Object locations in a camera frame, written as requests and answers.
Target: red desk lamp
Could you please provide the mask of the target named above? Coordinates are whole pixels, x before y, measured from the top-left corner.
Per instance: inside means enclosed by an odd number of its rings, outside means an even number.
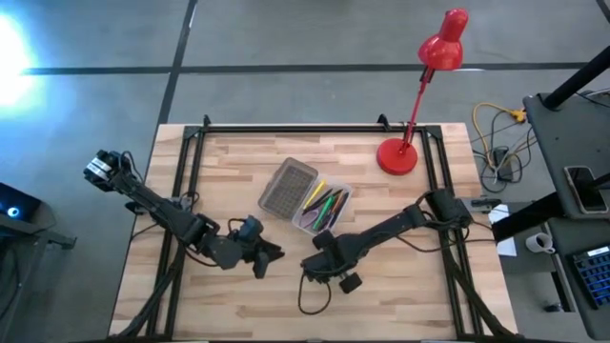
[[[417,110],[426,85],[432,80],[436,70],[452,71],[461,66],[462,50],[459,38],[468,22],[468,12],[464,9],[453,9],[445,13],[440,32],[428,38],[419,48],[417,55],[425,68],[419,78],[421,82],[416,103],[411,114],[404,137],[390,138],[381,143],[377,150],[377,163],[393,175],[404,175],[410,172],[417,163],[417,151],[411,145],[413,126],[416,124]]]

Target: lamp base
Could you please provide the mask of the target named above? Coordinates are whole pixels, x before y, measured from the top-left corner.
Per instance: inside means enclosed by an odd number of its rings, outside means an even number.
[[[412,145],[400,153],[402,139],[390,138],[379,145],[377,149],[377,163],[392,175],[404,175],[413,170],[417,164],[417,151]]]

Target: robotic arm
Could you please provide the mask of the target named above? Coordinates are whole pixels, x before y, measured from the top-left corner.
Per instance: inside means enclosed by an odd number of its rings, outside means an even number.
[[[427,200],[435,217],[424,216],[419,205]],[[350,293],[362,284],[357,273],[347,274],[369,250],[397,235],[418,227],[429,227],[440,231],[465,228],[473,221],[464,204],[447,190],[427,192],[415,204],[402,212],[361,233],[344,233],[334,237],[325,231],[314,237],[315,248],[321,252],[305,258],[301,267],[309,281],[328,283],[333,277],[342,280],[339,286]]]
[[[239,260],[254,262],[256,278],[264,277],[267,265],[284,255],[281,248],[260,237],[263,226],[249,216],[239,230],[218,235],[220,225],[204,214],[183,210],[175,202],[147,188],[132,173],[130,158],[117,151],[99,151],[83,171],[85,179],[103,192],[119,192],[146,209],[164,229],[196,253],[211,258],[223,270]]]

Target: white cup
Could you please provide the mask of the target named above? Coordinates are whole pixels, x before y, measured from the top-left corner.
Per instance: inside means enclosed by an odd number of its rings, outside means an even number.
[[[525,240],[525,246],[530,252],[555,253],[555,248],[553,248],[553,238],[551,238],[550,235],[542,232],[529,236]]]

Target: green pencil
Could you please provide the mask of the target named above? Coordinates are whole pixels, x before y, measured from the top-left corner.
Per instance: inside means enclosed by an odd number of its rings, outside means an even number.
[[[322,218],[324,218],[324,214],[326,214],[326,211],[328,210],[328,208],[331,207],[331,204],[333,203],[333,199],[335,199],[335,197],[331,196],[330,198],[328,198],[328,200],[326,200],[326,204],[324,204],[324,208],[322,208],[320,215],[317,217],[317,220],[315,221],[314,231],[317,230],[317,225],[320,223]]]

